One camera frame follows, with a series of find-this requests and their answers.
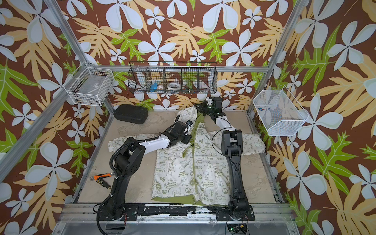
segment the table surface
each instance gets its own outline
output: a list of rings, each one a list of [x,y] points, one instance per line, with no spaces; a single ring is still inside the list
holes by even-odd
[[[241,129],[243,133],[252,133],[245,111],[227,111],[225,113],[235,128]],[[108,151],[108,141],[130,135],[163,132],[174,122],[176,114],[176,111],[149,112],[144,124],[134,124],[114,119],[89,172],[89,177],[85,182],[78,202],[99,203],[110,193],[110,190],[89,179],[97,174],[112,172],[109,166],[109,159],[113,152]],[[209,132],[220,129],[209,116],[205,117],[205,126]],[[151,199],[156,156],[156,151],[153,151],[143,157],[140,168],[129,181],[125,194],[126,202],[160,203]],[[244,189],[249,203],[275,203],[260,155],[242,156],[241,169]],[[105,180],[111,185],[114,178],[109,177]]]

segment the cable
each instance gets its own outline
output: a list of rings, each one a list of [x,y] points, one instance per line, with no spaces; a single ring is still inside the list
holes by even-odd
[[[98,203],[97,205],[95,205],[95,206],[93,207],[93,211],[94,211],[95,213],[98,212],[98,211],[95,211],[95,207],[98,206],[98,205],[100,205],[100,203]]]
[[[225,121],[230,125],[230,127],[226,127],[226,128],[223,128],[223,129],[229,129],[229,128],[232,127],[231,123],[230,123],[228,120],[226,120],[226,119],[224,119],[224,118],[219,118],[219,117],[216,117],[216,118],[218,118],[218,119],[222,119],[222,120],[225,120]]]
[[[217,132],[213,135],[213,138],[212,138],[212,147],[213,147],[213,149],[214,149],[217,153],[219,153],[220,155],[222,155],[222,156],[228,158],[228,159],[233,163],[233,165],[234,165],[234,167],[235,167],[235,170],[238,172],[238,176],[239,176],[239,178],[240,178],[240,173],[239,173],[238,168],[236,167],[235,162],[234,162],[230,157],[228,157],[228,156],[226,156],[226,155],[223,155],[222,153],[218,152],[218,151],[214,148],[213,140],[214,140],[215,135],[218,134],[220,131],[222,131],[222,130],[224,130],[224,129],[229,129],[229,128],[231,128],[231,123],[230,123],[228,120],[226,120],[226,119],[224,119],[224,118],[219,118],[219,119],[223,119],[223,120],[227,121],[228,124],[230,124],[230,127],[226,127],[226,128],[220,129],[219,131],[217,131]],[[227,221],[226,221],[226,225],[225,225],[225,227],[224,227],[224,234],[225,234],[225,235],[227,234],[227,231],[226,231],[226,230],[227,230],[227,223],[228,223],[230,217],[231,217],[231,216],[233,215],[233,213],[235,212],[235,209],[238,207],[239,200],[240,200],[240,195],[238,196],[238,201],[237,201],[236,206],[234,207],[234,210],[233,210],[231,213],[229,213],[229,217],[228,217],[228,219],[227,219]]]
[[[133,141],[133,142],[129,142],[129,143],[126,143],[126,144],[123,144],[120,148],[118,148],[113,154],[112,154],[112,156],[111,156],[111,158],[110,158],[110,168],[112,169],[112,171],[115,173],[115,179],[114,179],[114,183],[113,183],[113,185],[112,185],[112,189],[111,189],[111,193],[108,195],[108,197],[105,199],[105,200],[103,200],[103,202],[101,202],[100,204],[99,204],[99,207],[98,207],[98,210],[97,210],[97,212],[95,211],[95,209],[93,208],[93,211],[94,212],[96,212],[97,213],[97,216],[96,216],[96,220],[97,220],[97,227],[98,227],[98,229],[99,229],[99,231],[103,234],[103,235],[108,235],[107,233],[105,233],[104,231],[103,231],[103,229],[102,229],[102,227],[100,226],[100,223],[99,223],[99,211],[101,210],[101,208],[103,207],[103,205],[112,197],[112,195],[114,194],[114,192],[115,192],[115,190],[116,190],[116,185],[117,185],[117,178],[119,177],[119,175],[118,175],[118,173],[117,173],[117,171],[116,171],[116,169],[115,169],[115,167],[114,167],[114,165],[113,165],[113,160],[114,160],[114,158],[118,155],[118,153],[122,150],[122,149],[124,149],[124,148],[126,148],[126,147],[128,147],[128,146],[130,146],[130,145],[133,145],[133,144],[136,144],[136,143],[141,143],[141,142],[146,142],[146,141],[151,141],[151,140],[155,140],[155,139],[158,139],[159,138],[159,136],[157,136],[157,137],[154,137],[154,138],[149,138],[149,139],[144,139],[144,140],[136,140],[136,141]]]

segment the black wire basket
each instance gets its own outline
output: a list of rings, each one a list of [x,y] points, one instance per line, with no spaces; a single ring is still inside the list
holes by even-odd
[[[132,93],[216,93],[216,63],[209,66],[198,66],[197,62],[191,62],[190,66],[174,63],[176,66],[131,65],[128,72],[129,90]]]

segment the floral wallpaper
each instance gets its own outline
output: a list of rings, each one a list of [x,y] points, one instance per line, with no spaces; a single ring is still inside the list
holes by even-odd
[[[58,1],[93,64],[205,61],[263,66],[294,0]]]
[[[255,118],[301,234],[376,234],[375,9],[371,0],[310,1],[266,85],[287,86],[310,117],[281,137]]]
[[[59,92],[78,61],[42,0],[0,0],[0,160]],[[50,234],[107,121],[67,100],[0,183],[0,234]]]

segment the white wire basket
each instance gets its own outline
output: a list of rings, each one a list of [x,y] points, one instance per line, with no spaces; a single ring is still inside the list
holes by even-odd
[[[67,91],[73,102],[77,105],[102,106],[112,87],[114,75],[109,69],[87,67],[75,79]]]
[[[269,136],[296,134],[309,115],[285,87],[282,90],[261,91],[253,99],[253,104]]]

